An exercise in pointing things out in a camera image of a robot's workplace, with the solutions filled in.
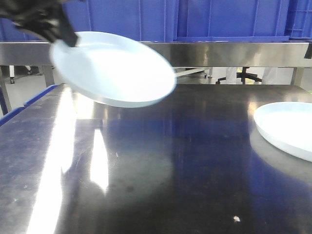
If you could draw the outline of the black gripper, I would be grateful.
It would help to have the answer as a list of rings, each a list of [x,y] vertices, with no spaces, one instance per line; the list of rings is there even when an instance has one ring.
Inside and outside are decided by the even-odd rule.
[[[75,47],[78,36],[62,10],[61,0],[2,0],[0,17],[16,29],[45,41],[63,40]]]

